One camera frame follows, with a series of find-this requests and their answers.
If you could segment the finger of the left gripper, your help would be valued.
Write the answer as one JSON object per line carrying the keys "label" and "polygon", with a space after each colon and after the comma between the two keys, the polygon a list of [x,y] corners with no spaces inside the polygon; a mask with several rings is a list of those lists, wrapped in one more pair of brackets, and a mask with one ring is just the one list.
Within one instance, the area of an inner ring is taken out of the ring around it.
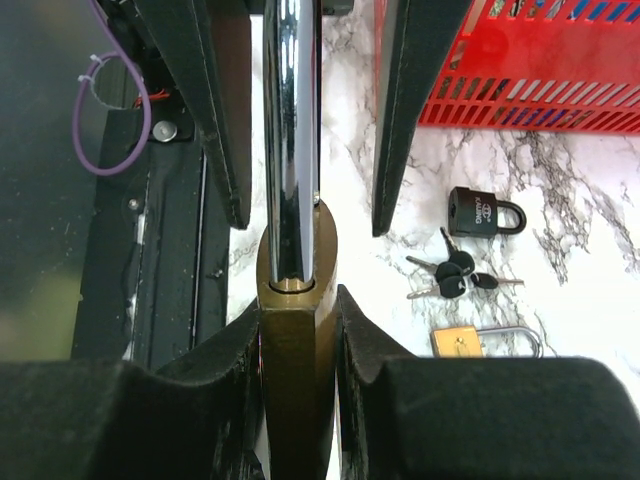
{"label": "finger of the left gripper", "polygon": [[388,1],[379,54],[372,234],[390,230],[418,120],[469,1]]}
{"label": "finger of the left gripper", "polygon": [[193,117],[229,225],[251,214],[251,21],[244,1],[138,1]]}

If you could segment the black padlock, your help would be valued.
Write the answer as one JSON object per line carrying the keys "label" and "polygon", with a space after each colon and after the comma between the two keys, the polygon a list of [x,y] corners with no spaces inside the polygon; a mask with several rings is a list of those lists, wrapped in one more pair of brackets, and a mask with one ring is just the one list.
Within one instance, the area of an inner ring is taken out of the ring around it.
{"label": "black padlock", "polygon": [[[498,210],[510,210],[516,215],[514,227],[498,224]],[[448,232],[456,237],[489,239],[497,235],[517,235],[527,225],[524,210],[510,201],[498,200],[493,193],[456,186],[449,193]]]}

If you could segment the brass padlock with keys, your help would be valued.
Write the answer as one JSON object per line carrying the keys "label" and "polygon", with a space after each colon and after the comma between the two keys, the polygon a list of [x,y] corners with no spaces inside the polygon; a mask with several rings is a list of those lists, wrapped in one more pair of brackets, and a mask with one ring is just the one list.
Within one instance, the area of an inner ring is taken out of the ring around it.
{"label": "brass padlock with keys", "polygon": [[484,356],[481,338],[483,336],[523,335],[532,347],[532,357],[542,358],[544,347],[540,336],[524,326],[494,327],[476,329],[473,326],[436,329],[430,333],[432,351],[439,358]]}

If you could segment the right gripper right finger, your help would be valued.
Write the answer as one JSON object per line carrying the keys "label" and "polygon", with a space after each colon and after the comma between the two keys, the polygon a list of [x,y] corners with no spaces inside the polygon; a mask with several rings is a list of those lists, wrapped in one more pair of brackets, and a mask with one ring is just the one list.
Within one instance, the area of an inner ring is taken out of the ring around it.
{"label": "right gripper right finger", "polygon": [[337,292],[345,479],[635,479],[639,419],[587,358],[413,355]]}

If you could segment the black key bunch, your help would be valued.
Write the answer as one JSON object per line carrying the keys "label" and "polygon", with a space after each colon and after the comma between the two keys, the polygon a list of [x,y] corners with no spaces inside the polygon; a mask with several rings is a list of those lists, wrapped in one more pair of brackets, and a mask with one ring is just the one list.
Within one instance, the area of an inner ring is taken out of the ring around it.
{"label": "black key bunch", "polygon": [[503,285],[522,286],[525,284],[525,282],[520,279],[503,279],[489,273],[477,271],[476,262],[473,257],[467,251],[458,247],[444,227],[440,228],[440,234],[443,237],[449,254],[447,260],[439,264],[434,264],[414,256],[406,257],[408,262],[428,271],[434,278],[433,286],[412,291],[407,295],[408,300],[424,297],[456,299],[467,292],[468,281],[470,281],[474,287],[482,290],[495,290]]}

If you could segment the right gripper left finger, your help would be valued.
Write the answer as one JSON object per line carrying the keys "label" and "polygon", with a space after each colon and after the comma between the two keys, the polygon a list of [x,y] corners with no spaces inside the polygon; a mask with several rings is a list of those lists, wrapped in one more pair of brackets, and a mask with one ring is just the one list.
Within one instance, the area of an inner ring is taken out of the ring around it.
{"label": "right gripper left finger", "polygon": [[124,360],[5,363],[5,479],[256,479],[258,320],[249,305],[151,372]]}

